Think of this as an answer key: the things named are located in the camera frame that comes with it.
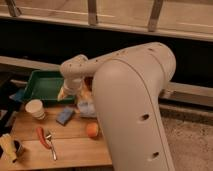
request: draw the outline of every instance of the cup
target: cup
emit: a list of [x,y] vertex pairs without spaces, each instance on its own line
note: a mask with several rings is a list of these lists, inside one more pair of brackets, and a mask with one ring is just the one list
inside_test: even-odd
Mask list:
[[25,106],[25,110],[27,113],[31,114],[38,120],[42,120],[45,118],[43,103],[39,99],[33,99],[29,101]]
[[24,147],[18,140],[14,140],[15,148],[16,148],[16,155],[17,157],[21,156],[24,153]]

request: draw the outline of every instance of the blue sponge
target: blue sponge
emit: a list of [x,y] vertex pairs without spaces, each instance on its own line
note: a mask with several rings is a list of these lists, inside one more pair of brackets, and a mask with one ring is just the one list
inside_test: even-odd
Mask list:
[[65,125],[74,114],[74,110],[69,107],[65,107],[61,113],[58,114],[56,121],[61,125]]

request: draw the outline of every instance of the black wall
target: black wall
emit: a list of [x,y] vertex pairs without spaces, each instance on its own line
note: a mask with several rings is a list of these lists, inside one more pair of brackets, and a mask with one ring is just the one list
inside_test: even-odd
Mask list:
[[152,41],[174,52],[174,82],[213,87],[211,42],[0,19],[0,55],[50,63],[60,64],[80,53],[93,58]]

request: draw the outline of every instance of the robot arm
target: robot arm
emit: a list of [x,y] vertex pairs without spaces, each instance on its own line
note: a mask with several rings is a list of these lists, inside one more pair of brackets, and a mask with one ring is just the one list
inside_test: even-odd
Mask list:
[[173,171],[158,106],[159,93],[176,67],[170,49],[149,43],[92,60],[85,58],[75,63],[72,71],[64,67],[66,63],[72,67],[75,62],[62,64],[62,89],[72,89],[72,93],[79,90],[81,82],[76,86],[73,80],[94,74],[94,105],[114,169]]

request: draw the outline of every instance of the wooden cutting board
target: wooden cutting board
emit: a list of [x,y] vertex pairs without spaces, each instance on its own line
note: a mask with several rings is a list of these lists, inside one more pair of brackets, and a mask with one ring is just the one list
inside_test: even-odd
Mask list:
[[[111,159],[105,141],[100,134],[97,139],[90,139],[85,133],[86,124],[97,122],[96,119],[80,118],[75,114],[66,126],[58,124],[56,116],[65,106],[45,108],[46,118],[37,121],[21,110],[15,120],[11,135],[20,140],[25,152],[16,163],[11,163],[3,154],[0,159],[1,170],[32,170],[45,168],[66,168],[81,166],[111,165]],[[35,129],[42,126],[52,133],[58,160],[54,161],[50,150],[39,142]]]

